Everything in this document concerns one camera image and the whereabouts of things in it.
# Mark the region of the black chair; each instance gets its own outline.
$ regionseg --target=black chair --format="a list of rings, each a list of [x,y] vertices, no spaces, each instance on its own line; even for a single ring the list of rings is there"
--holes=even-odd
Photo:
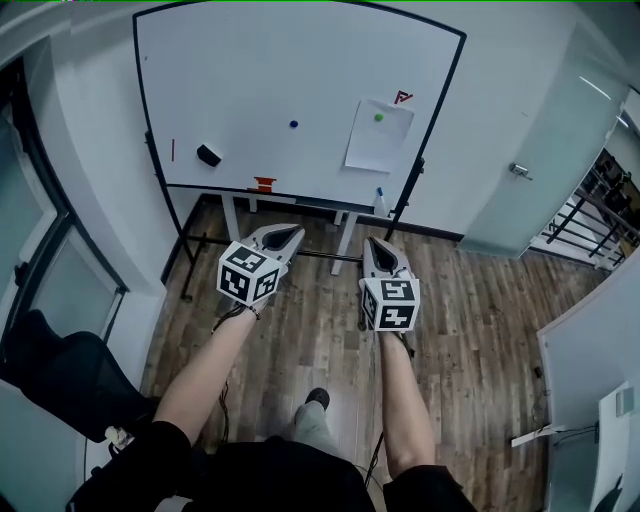
[[[93,333],[61,338],[33,310],[14,324],[2,349],[0,376],[96,443],[109,426],[137,435],[153,417],[156,403],[131,385]]]

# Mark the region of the black eraser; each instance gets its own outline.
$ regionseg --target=black eraser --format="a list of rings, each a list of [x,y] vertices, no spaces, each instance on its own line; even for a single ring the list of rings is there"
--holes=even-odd
[[[198,148],[196,153],[198,154],[198,158],[200,160],[202,160],[205,164],[210,165],[211,167],[215,167],[220,163],[220,157],[204,144]]]

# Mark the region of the black shirt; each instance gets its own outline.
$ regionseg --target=black shirt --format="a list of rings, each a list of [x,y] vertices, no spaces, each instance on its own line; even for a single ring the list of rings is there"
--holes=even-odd
[[[153,511],[181,489],[193,498],[184,512],[375,510],[352,464],[280,438],[224,445],[203,474],[192,467],[184,433],[155,422],[78,489],[68,510]],[[405,471],[384,486],[384,499],[389,512],[474,511],[443,466]]]

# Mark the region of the gray pants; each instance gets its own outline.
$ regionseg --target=gray pants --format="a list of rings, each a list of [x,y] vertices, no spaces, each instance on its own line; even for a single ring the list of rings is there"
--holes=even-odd
[[[292,440],[312,446],[334,457],[343,458],[338,450],[338,445],[331,437],[324,414],[324,407],[316,401],[300,407],[293,420]]]

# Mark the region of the white paper on floor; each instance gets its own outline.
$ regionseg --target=white paper on floor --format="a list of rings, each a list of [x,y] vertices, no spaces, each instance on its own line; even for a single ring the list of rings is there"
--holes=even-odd
[[[412,122],[411,110],[382,101],[360,100],[345,166],[393,172]]]

